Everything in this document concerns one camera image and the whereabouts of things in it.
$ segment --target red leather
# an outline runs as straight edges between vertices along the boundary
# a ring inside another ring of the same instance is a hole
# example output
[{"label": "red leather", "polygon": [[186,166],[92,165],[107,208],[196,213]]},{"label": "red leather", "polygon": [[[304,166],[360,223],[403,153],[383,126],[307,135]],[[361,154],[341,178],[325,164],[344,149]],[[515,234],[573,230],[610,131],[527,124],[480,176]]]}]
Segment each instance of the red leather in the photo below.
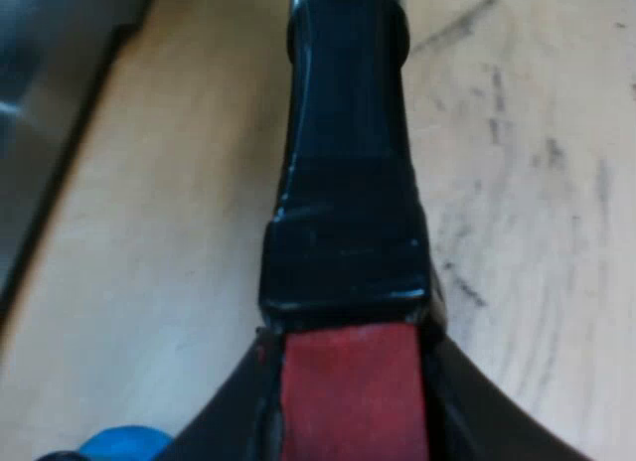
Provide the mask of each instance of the red leather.
[{"label": "red leather", "polygon": [[415,327],[290,335],[282,461],[428,461]]}]

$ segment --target black scuff mark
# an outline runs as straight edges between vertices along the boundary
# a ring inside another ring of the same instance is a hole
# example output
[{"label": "black scuff mark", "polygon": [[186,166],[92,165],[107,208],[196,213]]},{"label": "black scuff mark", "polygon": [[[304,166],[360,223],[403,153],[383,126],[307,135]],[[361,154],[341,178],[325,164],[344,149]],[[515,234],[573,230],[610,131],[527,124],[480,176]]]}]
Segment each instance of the black scuff mark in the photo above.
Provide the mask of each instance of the black scuff mark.
[{"label": "black scuff mark", "polygon": [[495,91],[495,110],[498,113],[504,113],[506,111],[506,98],[504,97],[501,69],[497,66],[493,69],[493,89]]},{"label": "black scuff mark", "polygon": [[548,166],[550,168],[565,168],[565,152],[558,145],[556,138],[546,139],[546,148],[548,149]]},{"label": "black scuff mark", "polygon": [[453,282],[478,309],[488,307],[486,299],[484,299],[465,279],[455,274]]},{"label": "black scuff mark", "polygon": [[414,56],[428,49],[439,51],[471,36],[475,23],[485,16],[487,11],[492,9],[497,2],[499,2],[499,0],[479,1],[446,27],[432,34],[424,41],[414,45],[411,50],[411,55]]},{"label": "black scuff mark", "polygon": [[609,199],[611,197],[611,172],[607,160],[601,158],[596,165],[596,199],[602,220],[601,239],[606,242],[609,231]]},{"label": "black scuff mark", "polygon": [[488,126],[490,127],[490,142],[493,145],[499,146],[501,144],[499,138],[499,122],[496,118],[489,118]]}]

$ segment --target wooden surface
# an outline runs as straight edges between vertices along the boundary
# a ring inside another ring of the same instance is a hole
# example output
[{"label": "wooden surface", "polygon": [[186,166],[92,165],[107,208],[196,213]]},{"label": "wooden surface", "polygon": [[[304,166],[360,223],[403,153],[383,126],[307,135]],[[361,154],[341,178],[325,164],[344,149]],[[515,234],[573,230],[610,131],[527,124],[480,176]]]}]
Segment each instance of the wooden surface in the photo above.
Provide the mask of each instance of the wooden surface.
[{"label": "wooden surface", "polygon": [[[156,0],[5,335],[0,458],[176,433],[259,324],[287,0]],[[410,138],[450,334],[550,430],[632,459],[636,0],[407,0]]]}]

